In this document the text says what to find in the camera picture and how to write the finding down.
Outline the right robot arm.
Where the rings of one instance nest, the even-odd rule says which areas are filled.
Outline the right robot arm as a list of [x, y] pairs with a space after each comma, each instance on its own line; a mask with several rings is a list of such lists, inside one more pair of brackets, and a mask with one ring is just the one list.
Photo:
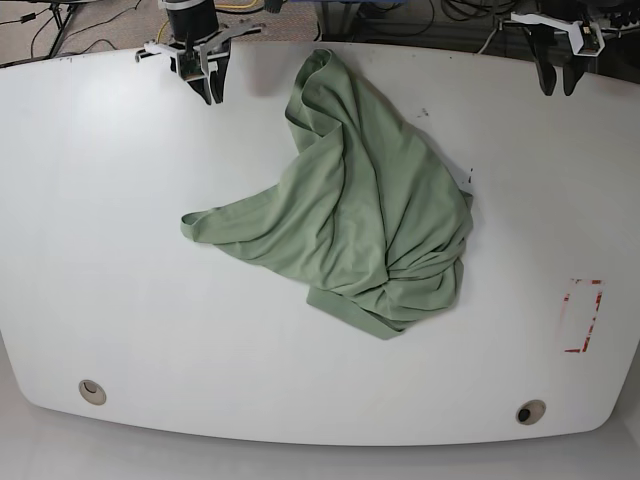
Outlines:
[[149, 41], [135, 53], [135, 60], [164, 55], [170, 69], [208, 105], [223, 102], [224, 85], [234, 38], [258, 34], [261, 23], [242, 21], [231, 27], [219, 23], [212, 1], [160, 1], [174, 41]]

